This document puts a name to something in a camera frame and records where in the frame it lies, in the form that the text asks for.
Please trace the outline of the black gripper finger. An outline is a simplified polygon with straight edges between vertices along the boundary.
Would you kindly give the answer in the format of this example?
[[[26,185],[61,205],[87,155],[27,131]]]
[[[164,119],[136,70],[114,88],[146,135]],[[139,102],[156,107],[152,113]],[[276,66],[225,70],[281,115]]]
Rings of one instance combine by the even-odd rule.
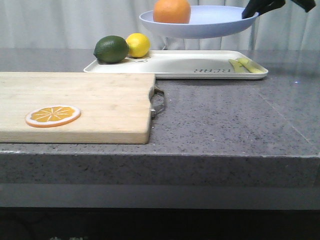
[[[283,7],[285,3],[285,0],[250,0],[243,10],[241,17],[242,19],[251,18],[255,13],[258,13],[260,16]]]
[[[299,7],[301,7],[306,13],[311,11],[313,8],[316,7],[316,1],[315,0],[291,0],[295,4],[297,4]]]

